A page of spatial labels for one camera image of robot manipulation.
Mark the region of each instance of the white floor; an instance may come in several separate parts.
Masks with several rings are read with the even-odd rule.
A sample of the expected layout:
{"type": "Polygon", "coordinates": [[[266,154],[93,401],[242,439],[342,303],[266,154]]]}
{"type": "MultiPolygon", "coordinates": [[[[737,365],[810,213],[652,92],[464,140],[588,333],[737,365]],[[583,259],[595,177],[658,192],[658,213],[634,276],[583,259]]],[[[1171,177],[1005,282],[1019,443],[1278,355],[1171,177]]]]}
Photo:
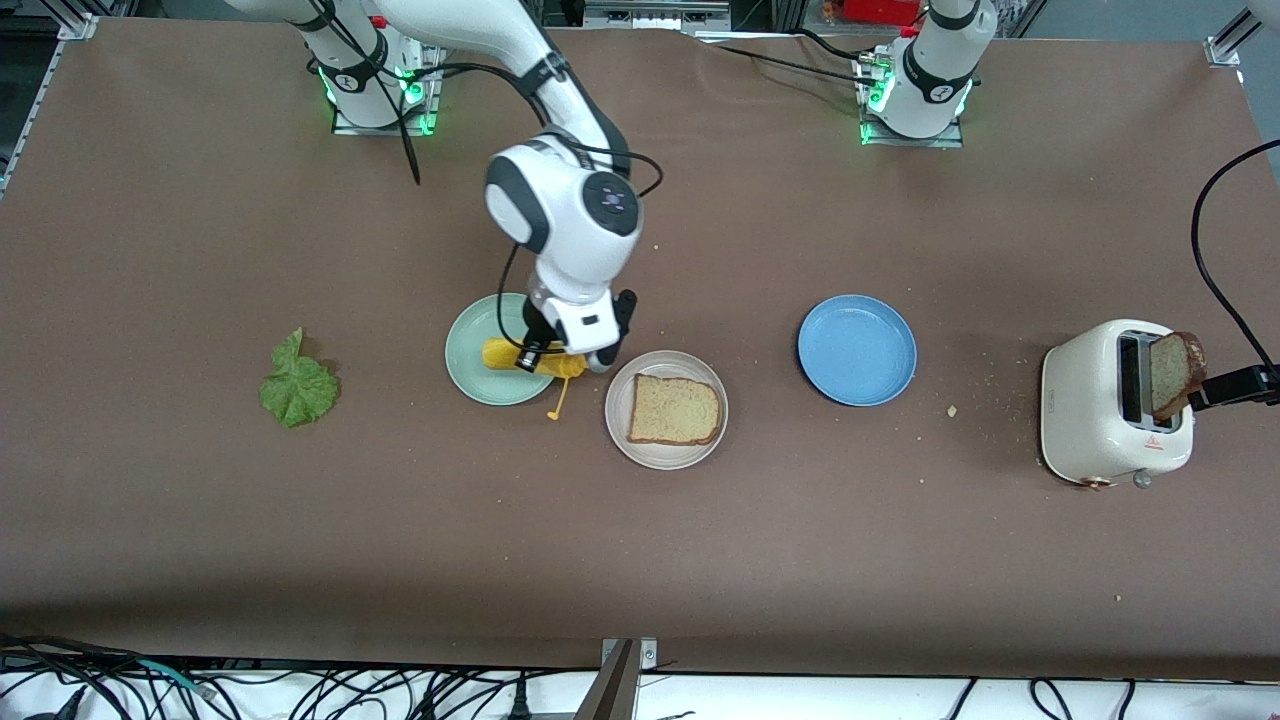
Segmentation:
{"type": "MultiPolygon", "coordinates": [[[[236,678],[257,682],[279,675],[278,671],[242,671],[236,678]]],[[[351,680],[357,687],[367,687],[385,673],[366,673],[351,680]]],[[[513,673],[493,673],[490,678],[513,678],[513,673]]],[[[0,675],[0,693],[23,680],[23,674],[0,675]]],[[[197,683],[201,674],[192,674],[197,683]]],[[[411,703],[421,697],[429,675],[415,680],[410,688],[399,687],[375,693],[385,702],[385,717],[403,717],[411,703]]],[[[529,682],[529,703],[535,714],[573,712],[594,675],[570,673],[529,682]]],[[[236,703],[243,720],[284,720],[291,717],[300,700],[319,682],[315,676],[291,675],[270,684],[221,685],[236,703]]],[[[695,720],[778,720],[822,719],[841,720],[941,720],[947,717],[956,697],[964,688],[964,679],[913,679],[913,678],[780,678],[780,676],[709,676],[709,675],[646,675],[636,700],[636,720],[671,720],[692,711],[695,720]]],[[[1079,720],[1111,720],[1116,717],[1125,692],[1123,682],[1056,683],[1065,697],[1071,715],[1079,720]]],[[[145,683],[137,687],[148,702],[140,706],[136,696],[111,683],[113,691],[127,703],[136,719],[159,717],[151,703],[151,691],[145,683]]],[[[157,682],[164,693],[169,685],[157,682]]],[[[438,720],[449,720],[449,710],[458,698],[468,698],[486,685],[472,683],[454,693],[453,698],[436,711],[438,720]]],[[[64,687],[51,675],[36,678],[12,694],[0,700],[0,717],[22,719],[37,712],[55,712],[70,696],[73,687],[64,687]]],[[[1043,691],[1042,700],[1050,710],[1061,715],[1052,696],[1043,691]]],[[[503,720],[511,710],[513,689],[507,688],[477,716],[483,720],[503,720]]],[[[339,691],[326,697],[307,717],[330,717],[351,702],[351,691],[339,691]]],[[[191,714],[178,702],[178,693],[164,698],[164,710],[170,719],[183,719],[191,714]]],[[[214,701],[230,715],[225,701],[214,701]]],[[[216,719],[210,707],[196,703],[200,717],[216,719]]],[[[467,720],[479,702],[466,705],[451,717],[467,720]]],[[[1267,720],[1280,712],[1280,687],[1211,683],[1143,682],[1138,684],[1128,711],[1128,720],[1267,720]]],[[[301,717],[302,712],[293,715],[301,717]]],[[[1044,720],[1032,703],[1027,680],[980,680],[969,696],[961,717],[973,720],[1044,720]]],[[[90,691],[81,705],[78,720],[118,720],[119,715],[90,691]]],[[[342,720],[384,720],[383,706],[366,702],[346,710],[342,720]]]]}

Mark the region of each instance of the bread crust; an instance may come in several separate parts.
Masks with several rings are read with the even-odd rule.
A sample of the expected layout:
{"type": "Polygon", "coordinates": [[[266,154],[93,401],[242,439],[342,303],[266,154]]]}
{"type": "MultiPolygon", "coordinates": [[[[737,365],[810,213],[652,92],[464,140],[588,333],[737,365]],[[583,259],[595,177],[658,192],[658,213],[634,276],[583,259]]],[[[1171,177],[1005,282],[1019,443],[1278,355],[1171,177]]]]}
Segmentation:
{"type": "Polygon", "coordinates": [[[1165,337],[1179,337],[1183,345],[1187,347],[1187,377],[1190,378],[1183,392],[1169,401],[1164,407],[1156,407],[1152,410],[1151,415],[1156,421],[1166,423],[1174,415],[1183,411],[1183,407],[1190,405],[1189,395],[1198,392],[1208,378],[1208,364],[1204,361],[1204,346],[1201,345],[1199,338],[1192,333],[1178,331],[1169,333],[1165,337]]]}
{"type": "Polygon", "coordinates": [[[694,447],[694,446],[699,446],[699,445],[710,445],[712,441],[716,439],[716,436],[718,436],[719,430],[721,430],[721,423],[723,423],[723,415],[721,414],[721,405],[722,405],[721,404],[721,396],[719,396],[718,392],[716,392],[714,387],[712,387],[712,386],[709,386],[709,384],[707,384],[707,383],[704,383],[701,380],[695,380],[692,378],[659,378],[658,375],[646,375],[644,373],[636,373],[636,377],[635,377],[635,380],[634,380],[635,384],[636,384],[636,393],[639,393],[639,389],[640,389],[639,388],[640,378],[649,378],[649,379],[658,380],[658,382],[663,382],[663,380],[685,380],[685,382],[689,382],[689,383],[700,384],[700,386],[705,387],[707,389],[709,389],[712,392],[712,396],[716,397],[716,427],[712,428],[712,432],[707,437],[692,439],[692,441],[687,441],[687,442],[675,442],[675,441],[660,439],[660,438],[637,438],[637,437],[635,437],[635,433],[634,433],[634,430],[631,428],[636,427],[636,409],[640,406],[640,404],[639,402],[632,402],[631,404],[631,425],[627,428],[627,442],[630,442],[632,445],[667,445],[667,446],[672,446],[672,447],[694,447]]]}

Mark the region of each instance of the green plate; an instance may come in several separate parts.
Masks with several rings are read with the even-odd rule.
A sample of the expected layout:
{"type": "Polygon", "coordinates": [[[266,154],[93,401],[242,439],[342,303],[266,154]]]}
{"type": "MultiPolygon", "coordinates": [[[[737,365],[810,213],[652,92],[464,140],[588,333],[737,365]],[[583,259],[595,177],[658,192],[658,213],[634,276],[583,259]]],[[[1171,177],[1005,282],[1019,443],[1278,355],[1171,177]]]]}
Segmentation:
{"type": "MultiPolygon", "coordinates": [[[[525,337],[529,325],[521,316],[525,296],[507,292],[502,296],[502,324],[511,337],[525,337]]],[[[471,304],[458,315],[444,341],[444,365],[453,384],[476,402],[516,405],[547,389],[556,378],[524,370],[490,370],[484,366],[484,341],[502,337],[498,332],[498,296],[490,295],[471,304]]]]}

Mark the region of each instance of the yellow corn cob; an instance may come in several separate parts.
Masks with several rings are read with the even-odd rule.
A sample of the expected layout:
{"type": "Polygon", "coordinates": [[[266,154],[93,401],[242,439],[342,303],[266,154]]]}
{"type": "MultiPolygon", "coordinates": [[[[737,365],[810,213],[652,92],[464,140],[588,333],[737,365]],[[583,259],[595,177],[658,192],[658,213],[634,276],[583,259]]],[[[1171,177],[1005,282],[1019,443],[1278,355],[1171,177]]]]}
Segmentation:
{"type": "MultiPolygon", "coordinates": [[[[518,370],[516,359],[520,357],[520,348],[507,342],[506,338],[490,337],[484,341],[483,355],[484,366],[490,370],[518,370]]],[[[586,357],[557,352],[556,355],[543,355],[536,372],[556,378],[576,378],[586,372],[586,357]]]]}

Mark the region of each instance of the plate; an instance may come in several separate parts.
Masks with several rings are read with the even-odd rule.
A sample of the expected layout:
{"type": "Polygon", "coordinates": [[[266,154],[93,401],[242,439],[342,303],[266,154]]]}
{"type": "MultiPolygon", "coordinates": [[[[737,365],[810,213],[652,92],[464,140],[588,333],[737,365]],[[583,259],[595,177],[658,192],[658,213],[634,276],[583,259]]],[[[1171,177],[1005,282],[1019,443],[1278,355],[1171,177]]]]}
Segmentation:
{"type": "MultiPolygon", "coordinates": [[[[525,296],[506,292],[502,296],[502,324],[511,337],[525,337],[529,325],[522,316],[525,296]]],[[[524,370],[490,370],[481,351],[484,341],[502,337],[498,331],[498,296],[481,297],[453,320],[444,341],[444,366],[449,378],[463,393],[485,405],[516,405],[547,389],[556,378],[524,370]]]]}
{"type": "Polygon", "coordinates": [[[888,402],[915,374],[915,337],[888,305],[865,295],[819,302],[800,325],[800,365],[823,395],[845,405],[888,402]]]}
{"type": "Polygon", "coordinates": [[[627,457],[654,470],[680,470],[707,457],[724,437],[728,425],[728,396],[724,384],[719,382],[716,370],[707,363],[675,350],[655,350],[627,363],[614,375],[609,393],[604,397],[604,423],[609,427],[609,437],[627,457]],[[635,377],[640,373],[657,378],[689,378],[716,388],[721,398],[721,427],[716,438],[707,445],[657,445],[627,441],[631,432],[631,410],[636,404],[635,377]]]}

